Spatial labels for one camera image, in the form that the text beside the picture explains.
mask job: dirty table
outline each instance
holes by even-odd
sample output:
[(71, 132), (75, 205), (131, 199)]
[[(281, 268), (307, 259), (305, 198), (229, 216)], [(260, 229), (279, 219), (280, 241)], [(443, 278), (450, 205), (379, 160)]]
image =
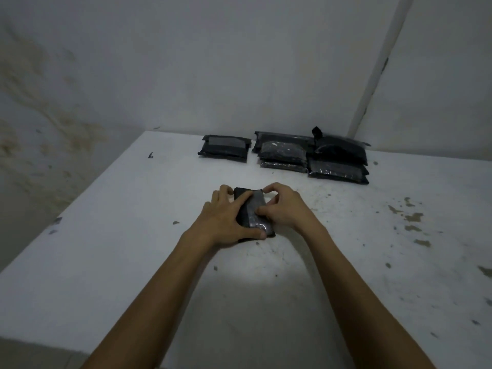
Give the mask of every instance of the dirty table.
[[(252, 154), (201, 158), (201, 145), (140, 136), (0, 273), (0, 335), (90, 353), (214, 189), (277, 180), (438, 368), (492, 365), (491, 162), (368, 151), (359, 186), (263, 169)], [(352, 366), (305, 243), (276, 232), (204, 261), (163, 366)]]

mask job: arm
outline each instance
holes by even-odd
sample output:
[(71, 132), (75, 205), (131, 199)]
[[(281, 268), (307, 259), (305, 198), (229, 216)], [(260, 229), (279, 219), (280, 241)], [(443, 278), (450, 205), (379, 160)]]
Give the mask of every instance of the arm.
[(266, 238), (260, 229), (236, 222), (241, 205), (252, 192), (230, 203), (232, 189), (222, 185), (206, 202), (200, 216), (183, 233), (173, 252), (147, 283), (100, 345), (82, 366), (93, 368), (154, 368), (169, 343), (175, 319), (194, 274), (216, 244), (242, 238)]
[(263, 189), (265, 193), (271, 191), (278, 195), (256, 213), (289, 225), (303, 236), (356, 367), (435, 369), (336, 247), (299, 193), (279, 183)]

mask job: hand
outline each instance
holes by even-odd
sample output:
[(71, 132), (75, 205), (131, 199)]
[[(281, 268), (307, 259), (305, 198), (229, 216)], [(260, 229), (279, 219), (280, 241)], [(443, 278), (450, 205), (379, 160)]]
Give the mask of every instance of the hand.
[(258, 228), (244, 228), (236, 221), (239, 208), (253, 191), (247, 191), (234, 202), (229, 202), (228, 194), (232, 193), (231, 187), (227, 185), (221, 185), (219, 190), (214, 190), (211, 201), (203, 205), (200, 216), (183, 235), (190, 240), (204, 240), (210, 246), (231, 244), (243, 238), (257, 240), (267, 238), (265, 231)]
[(290, 186), (274, 182), (263, 189), (264, 193), (272, 191), (278, 194), (272, 198), (266, 206), (256, 209), (256, 214), (266, 216), (278, 224), (288, 225), (296, 230), (302, 223), (309, 220), (317, 220), (309, 207), (304, 203), (301, 195), (292, 190)]

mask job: black plastic bag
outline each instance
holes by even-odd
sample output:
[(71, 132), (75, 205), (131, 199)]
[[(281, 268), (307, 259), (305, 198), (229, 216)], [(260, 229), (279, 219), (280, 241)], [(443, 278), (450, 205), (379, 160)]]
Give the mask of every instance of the black plastic bag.
[(324, 135), (318, 127), (313, 128), (312, 134), (316, 145), (315, 154), (323, 155), (329, 160), (367, 166), (366, 150), (362, 142), (340, 136)]
[[(241, 194), (251, 189), (235, 188), (234, 189), (234, 200), (236, 200)], [(248, 198), (248, 200), (239, 209), (238, 215), (236, 216), (236, 221), (239, 225), (244, 228), (260, 228), (264, 230), (267, 237), (274, 237), (275, 232), (272, 223), (265, 216), (258, 216), (254, 211), (260, 207), (264, 206), (265, 196), (262, 190), (253, 190), (253, 195)], [(243, 239), (239, 242), (249, 241), (251, 239)]]
[(307, 167), (308, 158), (306, 156), (306, 149), (307, 145), (299, 145), (298, 143), (277, 140), (265, 141), (261, 145), (258, 156), (260, 159), (286, 162)]
[(277, 170), (287, 170), (294, 172), (306, 173), (308, 170), (304, 166), (299, 166), (297, 164), (291, 164), (286, 162), (277, 162), (274, 160), (261, 160), (260, 167), (263, 168), (274, 168)]
[(314, 147), (314, 138), (310, 136), (298, 136), (298, 135), (287, 135), (285, 133), (274, 133), (274, 132), (260, 132), (256, 131), (256, 142), (254, 144), (253, 149), (251, 150), (254, 153), (259, 153), (261, 151), (261, 146), (263, 142), (266, 141), (281, 141), (281, 142), (290, 142), (293, 144), (299, 144), (304, 148), (308, 149), (308, 147)]
[(198, 155), (246, 162), (251, 140), (235, 136), (206, 135)]
[(363, 185), (369, 184), (366, 178), (369, 172), (364, 166), (310, 158), (308, 171), (308, 176), (313, 178), (350, 181)]

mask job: forearm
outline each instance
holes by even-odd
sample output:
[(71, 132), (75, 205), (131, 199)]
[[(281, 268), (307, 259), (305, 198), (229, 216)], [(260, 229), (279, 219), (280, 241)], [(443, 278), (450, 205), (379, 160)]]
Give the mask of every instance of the forearm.
[(181, 237), (113, 329), (83, 366), (154, 368), (168, 343), (176, 316), (208, 245)]
[(311, 250), (356, 366), (434, 368), (336, 247), (326, 228), (317, 219), (307, 218), (297, 230)]

